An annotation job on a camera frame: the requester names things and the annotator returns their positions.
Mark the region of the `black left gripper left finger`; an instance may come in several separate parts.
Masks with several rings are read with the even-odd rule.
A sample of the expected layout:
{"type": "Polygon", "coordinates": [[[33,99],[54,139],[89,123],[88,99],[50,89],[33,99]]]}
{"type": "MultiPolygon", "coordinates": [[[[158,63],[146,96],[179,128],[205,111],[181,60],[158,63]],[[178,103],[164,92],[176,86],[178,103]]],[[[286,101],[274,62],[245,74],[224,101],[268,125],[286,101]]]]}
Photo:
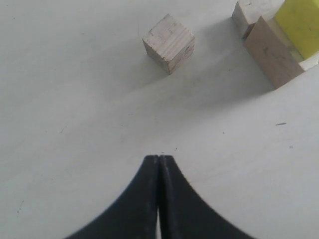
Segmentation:
{"type": "Polygon", "coordinates": [[[159,156],[146,156],[123,193],[69,239],[155,239],[159,156]]]}

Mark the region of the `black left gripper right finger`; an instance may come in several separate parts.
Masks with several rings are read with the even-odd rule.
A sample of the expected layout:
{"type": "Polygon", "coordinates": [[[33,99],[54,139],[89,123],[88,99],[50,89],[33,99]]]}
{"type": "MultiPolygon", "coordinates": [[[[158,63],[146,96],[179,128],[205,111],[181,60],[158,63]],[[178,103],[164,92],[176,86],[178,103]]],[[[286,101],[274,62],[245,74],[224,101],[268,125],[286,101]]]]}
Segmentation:
{"type": "Polygon", "coordinates": [[[159,222],[163,239],[251,239],[214,211],[170,155],[159,157],[159,222]]]}

